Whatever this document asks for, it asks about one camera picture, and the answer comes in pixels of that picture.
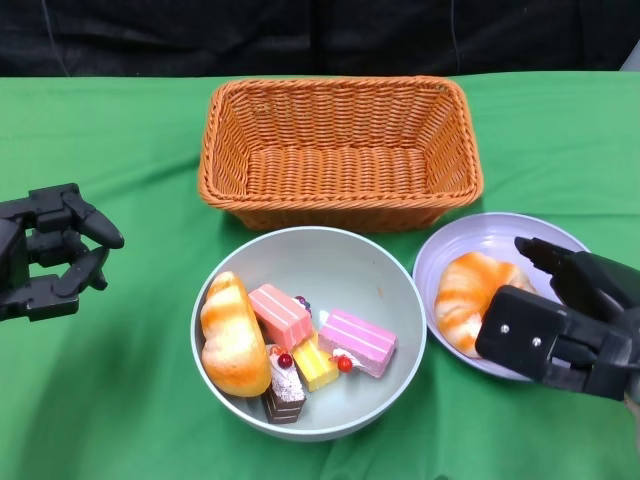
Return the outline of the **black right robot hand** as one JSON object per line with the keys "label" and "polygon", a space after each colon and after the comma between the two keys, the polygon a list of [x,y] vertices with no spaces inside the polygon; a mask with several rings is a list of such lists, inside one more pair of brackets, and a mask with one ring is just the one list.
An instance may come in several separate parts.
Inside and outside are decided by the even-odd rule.
{"label": "black right robot hand", "polygon": [[550,275],[558,299],[499,288],[476,340],[480,356],[548,387],[637,401],[638,270],[538,238],[514,243]]}

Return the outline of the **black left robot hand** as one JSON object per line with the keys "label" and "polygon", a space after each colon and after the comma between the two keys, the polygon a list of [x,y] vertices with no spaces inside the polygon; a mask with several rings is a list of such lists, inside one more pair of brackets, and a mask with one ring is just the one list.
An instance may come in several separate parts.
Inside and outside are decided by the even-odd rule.
{"label": "black left robot hand", "polygon": [[1,319],[75,314],[79,295],[104,290],[102,267],[124,237],[77,184],[31,190],[1,204]]}

